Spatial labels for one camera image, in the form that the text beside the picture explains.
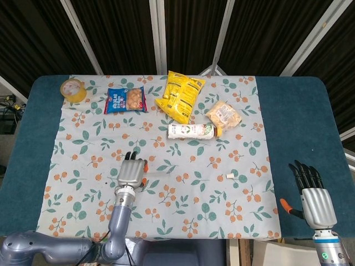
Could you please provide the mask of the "white metal floor rail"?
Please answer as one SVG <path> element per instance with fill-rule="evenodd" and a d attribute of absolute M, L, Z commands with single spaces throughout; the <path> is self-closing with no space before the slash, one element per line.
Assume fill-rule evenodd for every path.
<path fill-rule="evenodd" d="M 355 127 L 340 134 L 348 166 L 355 173 Z"/>
<path fill-rule="evenodd" d="M 10 84 L 5 78 L 0 75 L 0 86 L 11 91 L 22 102 L 27 103 L 28 98 L 25 97 L 20 91 L 18 91 L 12 84 Z"/>

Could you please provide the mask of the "white flat board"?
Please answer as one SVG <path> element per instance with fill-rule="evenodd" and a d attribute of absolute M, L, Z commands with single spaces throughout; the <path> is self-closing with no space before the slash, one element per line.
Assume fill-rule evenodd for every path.
<path fill-rule="evenodd" d="M 314 248 L 277 242 L 253 243 L 252 266 L 321 266 Z"/>

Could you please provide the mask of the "black pleated curtain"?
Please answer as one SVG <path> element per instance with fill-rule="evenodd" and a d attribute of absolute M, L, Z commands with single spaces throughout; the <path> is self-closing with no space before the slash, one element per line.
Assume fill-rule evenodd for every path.
<path fill-rule="evenodd" d="M 70 0 L 104 74 L 155 74 L 149 0 Z M 280 75 L 332 0 L 235 0 L 221 67 Z M 164 0 L 169 70 L 212 64 L 227 0 Z M 94 74 L 60 0 L 0 0 L 0 76 L 23 95 L 42 75 Z M 296 71 L 325 84 L 338 130 L 355 126 L 355 0 Z"/>

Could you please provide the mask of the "white metal frame post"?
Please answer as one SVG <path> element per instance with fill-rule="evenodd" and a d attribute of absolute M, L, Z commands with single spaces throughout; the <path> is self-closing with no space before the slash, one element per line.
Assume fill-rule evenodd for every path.
<path fill-rule="evenodd" d="M 168 74 L 164 0 L 149 0 L 157 75 Z"/>
<path fill-rule="evenodd" d="M 225 42 L 226 33 L 229 27 L 229 22 L 231 19 L 234 4 L 235 4 L 235 0 L 227 0 L 226 2 L 224 16 L 222 19 L 219 36 L 217 39 L 217 44 L 216 44 L 212 64 L 208 68 L 203 70 L 202 73 L 200 73 L 200 75 L 202 76 L 215 76 L 215 75 L 225 76 L 226 75 L 226 73 L 222 70 L 222 68 L 218 66 L 218 62 L 220 60 L 222 48 Z"/>
<path fill-rule="evenodd" d="M 285 66 L 280 76 L 292 76 L 339 20 L 353 0 L 333 0 Z"/>
<path fill-rule="evenodd" d="M 79 41 L 89 59 L 89 61 L 91 62 L 95 73 L 97 75 L 103 75 L 103 71 L 102 68 L 97 60 L 97 57 L 94 53 L 94 50 L 92 48 L 92 46 L 90 45 L 89 39 L 83 29 L 83 26 L 79 20 L 79 17 L 77 16 L 77 13 L 71 3 L 70 0 L 60 0 L 60 3 L 69 19 L 69 21 L 71 22 L 73 29 L 77 35 L 77 37 L 79 38 Z"/>

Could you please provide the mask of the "clear bag of crackers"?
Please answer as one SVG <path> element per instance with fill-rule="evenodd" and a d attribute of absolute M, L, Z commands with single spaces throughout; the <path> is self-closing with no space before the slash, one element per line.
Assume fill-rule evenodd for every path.
<path fill-rule="evenodd" d="M 235 128 L 241 121 L 241 115 L 229 104 L 218 101 L 207 113 L 211 122 L 222 129 Z"/>

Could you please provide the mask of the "dark blue table cover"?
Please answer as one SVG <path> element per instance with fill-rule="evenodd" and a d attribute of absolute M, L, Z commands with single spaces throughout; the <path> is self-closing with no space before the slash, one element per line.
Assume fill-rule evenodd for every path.
<path fill-rule="evenodd" d="M 325 85 L 315 77 L 255 77 L 263 118 L 280 237 L 309 238 L 304 220 L 285 212 L 280 199 L 301 209 L 289 168 L 296 160 L 321 175 L 343 237 L 355 237 L 355 184 L 346 162 Z M 37 231 L 63 102 L 65 75 L 41 76 L 32 86 L 0 188 L 0 236 Z"/>

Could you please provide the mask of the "floral printed tablecloth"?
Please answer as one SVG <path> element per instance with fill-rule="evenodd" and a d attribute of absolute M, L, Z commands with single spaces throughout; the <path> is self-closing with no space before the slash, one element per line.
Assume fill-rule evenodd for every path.
<path fill-rule="evenodd" d="M 241 123 L 210 140 L 168 139 L 172 118 L 155 99 L 165 76 L 80 75 L 87 95 L 63 102 L 37 231 L 99 239 L 108 230 L 121 163 L 128 151 L 148 162 L 136 189 L 129 238 L 254 238 L 281 235 L 265 128 L 254 76 L 213 76 L 190 122 L 209 122 L 218 101 Z M 147 112 L 105 114 L 109 88 L 144 87 Z M 233 179 L 226 175 L 234 174 Z"/>

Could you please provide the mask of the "robot left five-finger hand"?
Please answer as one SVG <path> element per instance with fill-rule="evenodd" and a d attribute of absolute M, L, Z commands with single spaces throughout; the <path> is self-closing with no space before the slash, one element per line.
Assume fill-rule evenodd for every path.
<path fill-rule="evenodd" d="M 135 190 L 145 186 L 148 162 L 136 158 L 137 154 L 136 151 L 126 153 L 117 177 L 118 187 L 130 186 Z"/>

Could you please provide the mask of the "white drink bottle orange cap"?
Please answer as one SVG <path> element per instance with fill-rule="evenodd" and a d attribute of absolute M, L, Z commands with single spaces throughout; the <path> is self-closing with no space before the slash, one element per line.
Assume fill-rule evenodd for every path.
<path fill-rule="evenodd" d="M 168 126 L 168 139 L 197 139 L 210 140 L 220 137 L 222 129 L 212 123 L 207 124 L 170 124 Z"/>

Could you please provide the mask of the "black equipment box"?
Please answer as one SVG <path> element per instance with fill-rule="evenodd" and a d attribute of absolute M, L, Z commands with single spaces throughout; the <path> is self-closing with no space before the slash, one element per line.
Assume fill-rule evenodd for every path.
<path fill-rule="evenodd" d="M 0 135 L 14 135 L 17 128 L 14 113 L 0 111 Z"/>

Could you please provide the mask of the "robot right five-finger hand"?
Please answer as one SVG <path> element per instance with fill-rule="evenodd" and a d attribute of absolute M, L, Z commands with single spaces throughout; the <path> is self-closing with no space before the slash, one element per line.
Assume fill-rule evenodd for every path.
<path fill-rule="evenodd" d="M 334 206 L 320 173 L 312 166 L 295 161 L 288 165 L 293 173 L 300 194 L 302 210 L 297 210 L 285 199 L 280 199 L 282 208 L 290 215 L 306 221 L 315 231 L 332 229 L 337 224 Z"/>

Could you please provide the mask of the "blue snack bag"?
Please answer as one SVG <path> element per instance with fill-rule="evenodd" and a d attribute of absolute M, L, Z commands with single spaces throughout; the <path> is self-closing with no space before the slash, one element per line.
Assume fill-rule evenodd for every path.
<path fill-rule="evenodd" d="M 110 114 L 128 111 L 147 112 L 144 87 L 109 88 L 104 113 Z"/>

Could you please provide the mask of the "yellow snack bag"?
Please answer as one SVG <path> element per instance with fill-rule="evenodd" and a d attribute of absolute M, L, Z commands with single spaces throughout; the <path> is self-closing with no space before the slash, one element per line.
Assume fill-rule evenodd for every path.
<path fill-rule="evenodd" d="M 155 103 L 178 123 L 188 124 L 197 97 L 205 83 L 204 79 L 190 78 L 169 71 L 163 97 L 155 99 Z"/>

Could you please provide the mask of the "brown wooden plank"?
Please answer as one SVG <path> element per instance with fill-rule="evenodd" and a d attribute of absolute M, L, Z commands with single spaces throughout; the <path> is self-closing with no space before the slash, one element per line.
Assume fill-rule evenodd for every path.
<path fill-rule="evenodd" d="M 252 266 L 251 247 L 248 239 L 227 240 L 226 266 Z"/>

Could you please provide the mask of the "yellow packing tape roll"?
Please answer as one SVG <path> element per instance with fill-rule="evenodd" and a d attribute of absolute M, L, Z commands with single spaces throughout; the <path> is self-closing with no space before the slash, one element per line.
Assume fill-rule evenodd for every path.
<path fill-rule="evenodd" d="M 76 104 L 86 98 L 84 82 L 78 79 L 68 79 L 60 87 L 60 93 L 70 103 Z"/>

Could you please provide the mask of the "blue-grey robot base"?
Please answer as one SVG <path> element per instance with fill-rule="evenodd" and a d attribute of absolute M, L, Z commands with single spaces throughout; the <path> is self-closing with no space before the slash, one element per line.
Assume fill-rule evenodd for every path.
<path fill-rule="evenodd" d="M 225 266 L 226 241 L 171 239 L 139 241 L 129 266 Z"/>

